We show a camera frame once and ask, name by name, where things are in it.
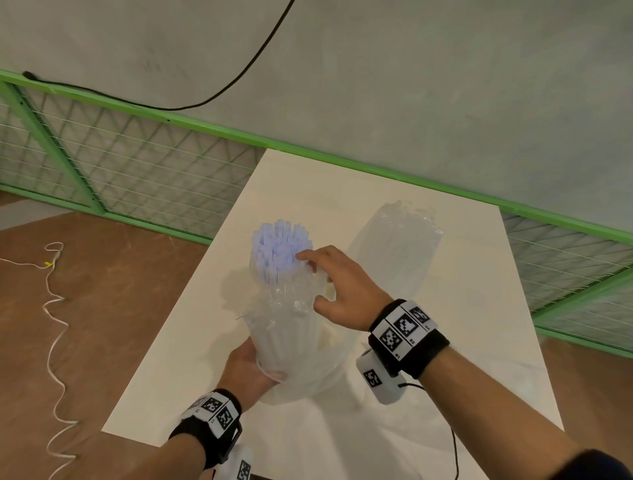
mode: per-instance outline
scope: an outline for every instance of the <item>black cable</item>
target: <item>black cable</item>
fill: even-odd
[[[281,26],[282,22],[284,21],[285,16],[288,15],[288,12],[292,8],[293,4],[294,4],[294,0],[290,0],[290,2],[288,3],[288,6],[285,8],[284,12],[281,14],[281,17],[279,17],[279,20],[277,20],[277,24],[275,25],[275,28],[273,28],[273,30],[270,32],[270,35],[266,39],[266,41],[263,43],[263,45],[260,47],[260,49],[257,50],[257,53],[255,54],[255,56],[251,59],[251,61],[248,63],[248,65],[246,65],[244,67],[244,69],[238,74],[238,76],[236,76],[233,80],[231,80],[230,83],[227,86],[225,86],[222,90],[217,92],[212,97],[210,97],[207,100],[204,100],[204,101],[202,101],[200,103],[195,103],[193,105],[179,106],[177,108],[163,108],[163,107],[159,107],[159,106],[146,105],[144,103],[137,103],[137,102],[133,102],[133,101],[130,101],[130,100],[126,100],[124,98],[115,97],[113,95],[108,95],[107,93],[99,92],[98,90],[94,90],[94,89],[91,89],[91,88],[88,88],[88,87],[81,87],[79,85],[66,84],[64,82],[52,82],[50,80],[42,80],[36,74],[34,74],[32,72],[28,72],[28,71],[27,72],[22,72],[22,75],[24,77],[26,77],[27,79],[29,79],[29,80],[34,80],[34,81],[40,82],[42,84],[60,85],[61,87],[70,87],[70,88],[74,88],[74,89],[84,90],[86,92],[95,93],[97,95],[101,95],[102,97],[110,98],[112,100],[118,100],[120,102],[128,103],[130,105],[142,106],[142,107],[145,107],[145,108],[152,108],[154,110],[180,111],[180,110],[188,110],[189,108],[197,108],[199,106],[206,105],[207,103],[209,103],[212,100],[215,100],[217,97],[222,95],[225,91],[230,89],[239,79],[241,79],[244,76],[244,74],[248,71],[248,69],[251,68],[253,63],[255,63],[255,60],[257,60],[258,57],[261,55],[261,53],[264,51],[264,49],[266,48],[268,43],[272,40],[272,37],[275,35],[275,33],[277,33],[277,30],[279,29],[279,27]]]
[[[418,385],[417,383],[399,383],[398,386],[400,388],[402,387],[416,387],[416,388],[421,388],[424,391],[426,391],[427,389],[425,389],[422,385]],[[457,458],[457,439],[455,438],[455,432],[453,431],[453,429],[451,428],[451,435],[453,436],[453,451],[455,452],[455,480],[457,480],[460,477],[460,461]]]

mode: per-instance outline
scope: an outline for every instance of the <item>black wristband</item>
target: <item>black wristband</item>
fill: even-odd
[[[414,341],[412,332],[418,328],[421,328],[418,332],[423,332],[423,338]],[[376,329],[380,330],[380,334],[374,333]],[[419,306],[401,298],[383,308],[370,332],[369,346],[392,376],[402,370],[415,379],[419,378],[431,360],[450,344]],[[408,347],[404,355],[398,353],[401,344]]]
[[[212,398],[214,393],[224,396],[225,403],[222,404],[217,398]],[[235,408],[233,412],[230,411],[226,399]],[[239,423],[241,413],[242,406],[239,400],[228,390],[218,388],[198,398],[185,411],[169,438],[182,433],[194,436],[204,448],[206,455],[204,469],[210,469],[224,463],[229,457],[231,449],[242,433],[242,426]],[[216,432],[222,432],[222,434],[218,433],[219,437],[213,432],[210,423],[214,424],[213,428]]]

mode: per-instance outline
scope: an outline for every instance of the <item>hand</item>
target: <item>hand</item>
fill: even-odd
[[[242,413],[251,408],[268,390],[277,385],[261,373],[255,363],[255,345],[250,337],[229,354],[217,388],[225,388],[237,397]]]
[[[380,311],[393,301],[360,265],[332,245],[300,251],[295,257],[307,260],[313,270],[322,268],[334,283],[336,300],[317,295],[314,309],[335,324],[367,331]]]

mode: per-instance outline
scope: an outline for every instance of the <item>gray wall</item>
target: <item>gray wall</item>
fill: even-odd
[[[0,0],[0,68],[195,103],[285,4]],[[187,115],[633,232],[632,60],[630,0],[297,0]]]

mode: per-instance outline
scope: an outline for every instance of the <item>left hand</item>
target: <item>left hand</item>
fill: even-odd
[[[255,364],[253,340],[247,340],[229,354],[217,388],[225,388],[237,397],[242,413],[251,408],[268,390],[277,385],[261,373]]]

